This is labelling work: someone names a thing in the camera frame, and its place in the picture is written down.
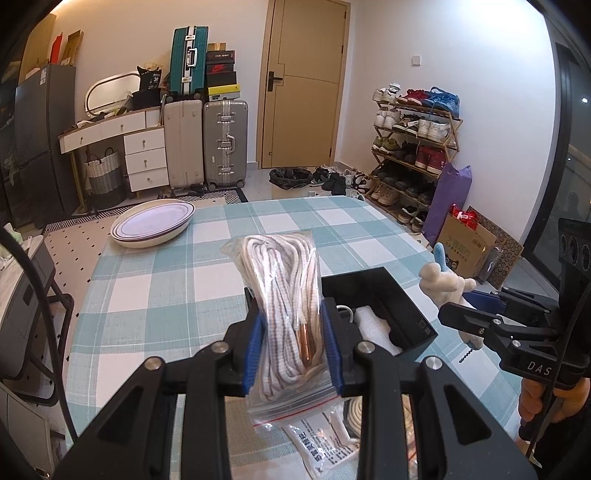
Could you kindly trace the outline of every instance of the wooden door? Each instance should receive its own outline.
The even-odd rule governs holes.
[[[345,5],[331,0],[275,0],[263,168],[331,162],[346,12]]]

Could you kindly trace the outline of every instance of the open black box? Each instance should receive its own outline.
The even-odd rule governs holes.
[[[244,292],[249,307],[252,295],[248,288]],[[347,305],[353,311],[370,306],[378,317],[390,325],[390,341],[402,349],[397,358],[415,361],[437,336],[431,324],[384,267],[322,277],[322,295],[334,298],[337,305]]]

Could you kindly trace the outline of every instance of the trash bag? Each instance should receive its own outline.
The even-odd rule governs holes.
[[[273,168],[269,181],[283,190],[300,189],[312,183],[312,172],[305,168]]]

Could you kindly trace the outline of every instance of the teal suitcase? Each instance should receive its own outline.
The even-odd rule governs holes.
[[[208,27],[185,27],[174,31],[170,54],[170,90],[195,95],[205,87],[205,57]]]

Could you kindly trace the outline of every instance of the laundry basket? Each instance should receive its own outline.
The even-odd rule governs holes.
[[[110,147],[107,148],[103,158],[86,163],[86,172],[92,189],[91,201],[95,209],[112,208],[125,200],[125,183],[119,162],[119,152]]]

